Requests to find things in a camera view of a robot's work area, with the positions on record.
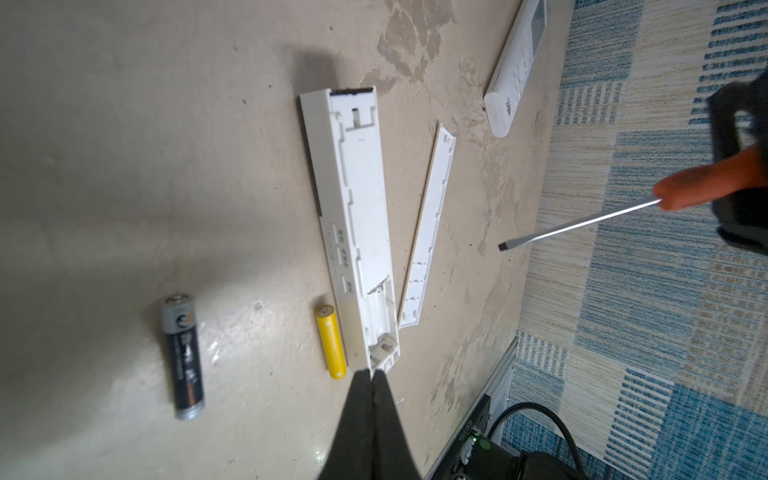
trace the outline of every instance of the carpet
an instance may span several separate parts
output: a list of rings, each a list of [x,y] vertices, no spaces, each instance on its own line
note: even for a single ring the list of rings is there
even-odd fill
[[[538,228],[710,162],[707,96],[767,58],[768,0],[577,0]],[[531,246],[509,403],[559,414],[591,478],[768,478],[768,257],[716,227],[649,207]],[[554,430],[503,439],[570,462]]]

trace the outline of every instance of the white plastic casing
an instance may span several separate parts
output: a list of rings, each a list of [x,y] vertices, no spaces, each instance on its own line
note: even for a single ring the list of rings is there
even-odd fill
[[[442,202],[445,199],[445,190],[448,188],[448,176],[451,173],[455,146],[456,137],[441,125],[432,150],[432,162],[429,165],[427,185],[419,213],[419,226],[413,241],[406,287],[400,303],[400,328],[418,325],[422,315],[429,267],[432,265],[432,254],[435,252]]]
[[[485,92],[491,132],[506,137],[547,26],[547,0],[524,0]]]
[[[300,95],[349,367],[400,356],[376,89]]]

